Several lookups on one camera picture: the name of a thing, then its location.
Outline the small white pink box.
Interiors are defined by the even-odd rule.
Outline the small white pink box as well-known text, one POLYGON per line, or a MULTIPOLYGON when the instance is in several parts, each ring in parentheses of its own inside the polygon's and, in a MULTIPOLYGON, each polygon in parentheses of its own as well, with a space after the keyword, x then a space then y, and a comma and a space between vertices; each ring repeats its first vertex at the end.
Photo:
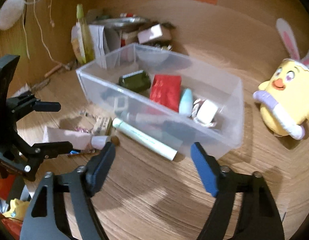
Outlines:
POLYGON ((148 29, 140 31, 137 37, 139 44, 172 40, 170 30, 162 26, 161 24, 157 24, 148 29))

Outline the red white marker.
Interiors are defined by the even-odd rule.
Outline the red white marker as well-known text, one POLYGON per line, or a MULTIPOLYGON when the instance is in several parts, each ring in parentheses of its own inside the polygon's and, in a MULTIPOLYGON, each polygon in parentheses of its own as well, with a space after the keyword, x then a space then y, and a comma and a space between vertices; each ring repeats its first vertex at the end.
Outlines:
POLYGON ((137 15, 131 14, 131 13, 121 13, 121 14, 120 14, 120 17, 121 17, 121 18, 137 17, 137 15))

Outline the clear plastic storage bin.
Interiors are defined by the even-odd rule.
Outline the clear plastic storage bin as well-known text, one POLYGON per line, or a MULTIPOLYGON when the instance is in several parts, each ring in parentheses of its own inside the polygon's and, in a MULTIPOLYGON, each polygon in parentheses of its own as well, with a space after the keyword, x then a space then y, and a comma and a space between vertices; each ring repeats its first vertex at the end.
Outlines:
POLYGON ((134 43, 76 73, 90 102, 179 153, 199 142, 221 157, 242 144, 241 79, 210 64, 134 43))

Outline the white tape roll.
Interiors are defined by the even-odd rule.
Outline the white tape roll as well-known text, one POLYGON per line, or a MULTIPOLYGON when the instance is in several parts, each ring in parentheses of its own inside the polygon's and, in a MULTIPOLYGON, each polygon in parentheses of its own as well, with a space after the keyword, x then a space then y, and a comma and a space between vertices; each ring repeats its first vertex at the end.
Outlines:
POLYGON ((210 100, 205 100, 198 109, 196 118, 199 122, 210 124, 218 111, 218 106, 210 100))

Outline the red foil packet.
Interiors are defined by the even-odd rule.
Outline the red foil packet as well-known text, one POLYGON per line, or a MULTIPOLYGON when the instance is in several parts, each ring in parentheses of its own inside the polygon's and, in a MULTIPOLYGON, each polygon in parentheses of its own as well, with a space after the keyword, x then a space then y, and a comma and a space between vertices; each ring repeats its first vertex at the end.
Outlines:
POLYGON ((150 91, 150 100, 179 112, 182 78, 178 75, 156 74, 150 91))

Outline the folded white paper leaflet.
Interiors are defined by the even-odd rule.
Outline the folded white paper leaflet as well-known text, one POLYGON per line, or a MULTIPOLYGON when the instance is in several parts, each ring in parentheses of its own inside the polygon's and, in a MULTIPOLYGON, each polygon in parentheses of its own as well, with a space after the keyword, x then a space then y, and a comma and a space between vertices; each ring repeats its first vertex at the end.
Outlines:
POLYGON ((99 65, 106 68, 106 55, 121 47, 121 39, 118 33, 103 25, 89 25, 94 56, 99 65))

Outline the mint green long tube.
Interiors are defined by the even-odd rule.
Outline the mint green long tube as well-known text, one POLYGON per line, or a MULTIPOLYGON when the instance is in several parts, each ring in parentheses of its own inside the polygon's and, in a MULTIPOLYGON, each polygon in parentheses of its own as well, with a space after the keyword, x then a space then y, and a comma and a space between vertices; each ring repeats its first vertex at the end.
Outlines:
POLYGON ((169 161, 173 161, 177 154, 177 150, 143 133, 142 131, 134 128, 119 118, 113 119, 112 126, 119 132, 135 140, 149 150, 152 150, 156 154, 161 155, 169 161))

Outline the pink squeeze tube white cap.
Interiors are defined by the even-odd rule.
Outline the pink squeeze tube white cap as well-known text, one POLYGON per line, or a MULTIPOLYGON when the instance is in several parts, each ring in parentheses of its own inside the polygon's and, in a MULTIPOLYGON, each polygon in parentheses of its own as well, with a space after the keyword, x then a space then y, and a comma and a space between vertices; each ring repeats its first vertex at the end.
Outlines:
POLYGON ((62 141, 70 142, 75 150, 90 151, 102 150, 108 142, 111 142, 111 137, 52 127, 44 128, 42 142, 62 141))

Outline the yellow green spray bottle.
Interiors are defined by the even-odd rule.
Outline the yellow green spray bottle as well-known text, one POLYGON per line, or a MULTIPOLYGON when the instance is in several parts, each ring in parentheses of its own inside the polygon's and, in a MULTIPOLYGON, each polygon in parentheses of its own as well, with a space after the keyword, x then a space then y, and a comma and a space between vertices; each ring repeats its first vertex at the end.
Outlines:
POLYGON ((80 54, 83 64, 86 64, 94 60, 94 48, 90 29, 84 16, 82 4, 77 4, 76 6, 76 18, 80 54))

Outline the dark green jar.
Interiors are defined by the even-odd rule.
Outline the dark green jar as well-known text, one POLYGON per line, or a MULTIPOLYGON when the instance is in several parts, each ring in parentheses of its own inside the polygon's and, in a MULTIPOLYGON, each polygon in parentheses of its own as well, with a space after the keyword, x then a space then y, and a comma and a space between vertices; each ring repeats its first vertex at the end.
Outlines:
POLYGON ((151 87, 151 80, 147 72, 139 70, 119 77, 118 85, 136 93, 151 87))

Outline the yellow chick plush toy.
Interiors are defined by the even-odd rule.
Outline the yellow chick plush toy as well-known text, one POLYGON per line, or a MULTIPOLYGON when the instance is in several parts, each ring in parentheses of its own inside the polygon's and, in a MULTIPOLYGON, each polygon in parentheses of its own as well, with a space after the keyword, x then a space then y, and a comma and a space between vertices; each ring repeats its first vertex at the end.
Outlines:
POLYGON ((253 98, 260 104, 263 122, 274 135, 301 140, 305 136, 302 123, 309 121, 309 50, 304 58, 300 57, 291 26, 283 18, 276 20, 276 29, 289 58, 259 85, 253 98))

